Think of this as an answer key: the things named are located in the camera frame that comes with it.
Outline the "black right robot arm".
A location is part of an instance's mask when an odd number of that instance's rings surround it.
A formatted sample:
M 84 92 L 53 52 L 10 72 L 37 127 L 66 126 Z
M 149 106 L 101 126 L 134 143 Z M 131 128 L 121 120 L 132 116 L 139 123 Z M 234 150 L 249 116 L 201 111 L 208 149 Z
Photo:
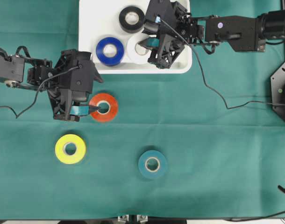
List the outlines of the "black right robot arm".
M 169 69 L 185 46 L 201 46 L 207 54 L 221 42 L 235 52 L 263 52 L 267 40 L 285 41 L 285 10 L 256 18 L 210 15 L 193 17 L 179 2 L 152 0 L 144 20 L 148 38 L 139 45 L 151 51 L 148 63 Z

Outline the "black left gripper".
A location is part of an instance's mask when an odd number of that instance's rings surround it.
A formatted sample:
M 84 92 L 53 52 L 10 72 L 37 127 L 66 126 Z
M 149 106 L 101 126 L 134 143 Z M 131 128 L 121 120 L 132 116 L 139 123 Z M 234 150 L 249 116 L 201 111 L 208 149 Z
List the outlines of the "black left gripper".
M 48 89 L 53 119 L 79 121 L 80 117 L 100 109 L 87 104 L 93 91 L 93 82 L 103 83 L 91 61 L 91 52 L 64 50 L 55 69 L 63 74 L 54 78 L 55 84 Z

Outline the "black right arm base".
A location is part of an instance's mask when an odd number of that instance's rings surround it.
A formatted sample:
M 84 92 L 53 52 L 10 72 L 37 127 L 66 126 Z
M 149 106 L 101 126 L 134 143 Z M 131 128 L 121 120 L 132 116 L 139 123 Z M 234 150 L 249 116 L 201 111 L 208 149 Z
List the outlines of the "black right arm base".
M 273 104 L 285 104 L 285 62 L 271 75 Z M 273 106 L 273 111 L 285 122 L 285 106 Z

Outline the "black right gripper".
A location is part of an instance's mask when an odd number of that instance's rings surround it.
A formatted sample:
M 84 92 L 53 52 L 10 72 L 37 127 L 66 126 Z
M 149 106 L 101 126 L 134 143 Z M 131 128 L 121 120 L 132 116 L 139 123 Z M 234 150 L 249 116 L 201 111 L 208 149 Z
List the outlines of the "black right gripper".
M 159 69 L 169 69 L 185 48 L 181 31 L 187 9 L 178 1 L 151 0 L 145 14 L 143 33 L 149 38 L 138 44 L 151 50 L 148 63 Z

